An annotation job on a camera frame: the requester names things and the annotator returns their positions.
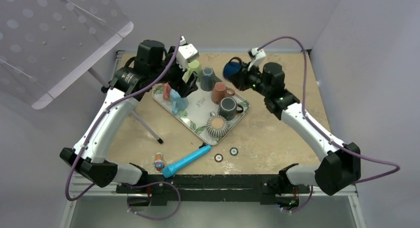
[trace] tray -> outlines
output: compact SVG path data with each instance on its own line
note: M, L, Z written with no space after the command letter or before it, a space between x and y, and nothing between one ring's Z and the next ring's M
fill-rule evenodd
M236 102L244 107L244 112L237 114L236 117L228 121L229 129L225 136L219 138L211 137L206 130L206 123L210 117L210 112L217 113L218 105L211 101L211 92L206 92L200 89L197 83L198 90L188 95L188 107L185 110L179 111L177 114L172 114L170 101L163 99L163 86L156 84L152 90L152 97L164 107L171 115L176 117L182 124L188 127L194 134L202 139L208 145L217 145L226 137L233 127L248 113L250 104L249 102L239 95L237 92L234 98Z

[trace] light blue mug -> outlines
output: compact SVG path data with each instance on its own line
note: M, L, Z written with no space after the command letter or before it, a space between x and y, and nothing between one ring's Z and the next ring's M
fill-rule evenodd
M172 89L169 95L170 102L172 103L172 114L177 114L179 111L185 110L188 107L188 99L181 98L177 91Z

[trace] wooden table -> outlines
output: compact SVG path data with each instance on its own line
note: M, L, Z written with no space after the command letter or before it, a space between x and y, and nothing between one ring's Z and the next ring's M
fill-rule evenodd
M135 54L124 54L121 64ZM248 61L247 54L201 54L198 61L202 67L212 67L222 79L224 65L234 56ZM267 54L265 62L277 62L286 74L286 88L299 99L302 98L303 57L302 54ZM307 110L325 128L329 129L324 107L316 84L312 66L308 65ZM178 174L259 174L278 173L292 163L315 165L319 163L315 153L289 126L270 114L264 98L251 89L239 92L251 105L250 111L232 131L212 150ZM149 173L159 173L153 165L155 154L163 153L165 164L171 164L203 143L187 127L181 124L147 93L136 108L137 114L163 140L159 144L154 137L130 114L124 121L111 145L108 159L113 162L134 163ZM229 154L237 147L239 154ZM215 154L224 159L214 161Z

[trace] dark gray mug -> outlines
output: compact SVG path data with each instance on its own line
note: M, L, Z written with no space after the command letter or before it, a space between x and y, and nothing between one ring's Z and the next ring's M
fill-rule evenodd
M224 117L226 120L233 120L236 114L242 113L244 107L239 105L235 99L231 97L223 98L220 101L218 114Z
M203 91L210 92L213 90L216 83L216 76L214 70L209 67L203 68L201 71L200 88Z

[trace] metal leg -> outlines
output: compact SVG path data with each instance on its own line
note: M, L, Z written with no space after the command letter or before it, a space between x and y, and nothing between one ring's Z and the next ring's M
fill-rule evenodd
M133 110L131 111L133 116L153 135L153 137L160 143L163 144L163 140L140 118L139 115Z
M105 88L109 88L108 82L102 78L98 72L96 72L93 68L89 68L88 72L98 81L100 82Z

